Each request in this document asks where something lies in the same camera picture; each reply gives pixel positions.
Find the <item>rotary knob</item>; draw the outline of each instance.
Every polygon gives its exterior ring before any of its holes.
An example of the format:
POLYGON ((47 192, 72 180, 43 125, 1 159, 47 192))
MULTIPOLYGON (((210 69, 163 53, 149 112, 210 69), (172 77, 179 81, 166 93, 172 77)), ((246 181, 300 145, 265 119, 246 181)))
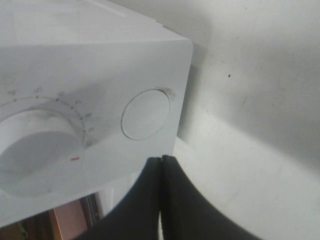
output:
POLYGON ((0 122, 0 189, 19 197, 56 191, 82 168, 81 137, 62 115, 27 110, 0 122))

